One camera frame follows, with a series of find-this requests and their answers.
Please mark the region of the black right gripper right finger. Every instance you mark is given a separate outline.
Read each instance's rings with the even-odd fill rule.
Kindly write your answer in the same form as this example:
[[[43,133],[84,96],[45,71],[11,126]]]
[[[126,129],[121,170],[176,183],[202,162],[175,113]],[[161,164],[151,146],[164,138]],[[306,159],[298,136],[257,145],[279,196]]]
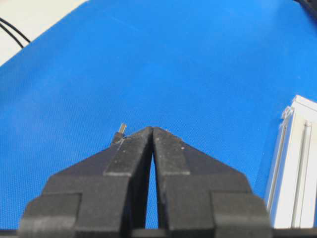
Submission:
[[[159,223],[171,238],[270,238],[246,176],[159,127],[153,129]]]

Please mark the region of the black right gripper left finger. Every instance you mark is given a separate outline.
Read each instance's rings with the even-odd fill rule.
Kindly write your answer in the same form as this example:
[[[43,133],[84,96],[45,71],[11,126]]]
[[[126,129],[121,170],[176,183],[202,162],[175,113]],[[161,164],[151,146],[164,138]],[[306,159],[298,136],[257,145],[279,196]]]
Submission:
[[[28,203],[22,238],[122,238],[145,225],[152,129],[52,175]]]

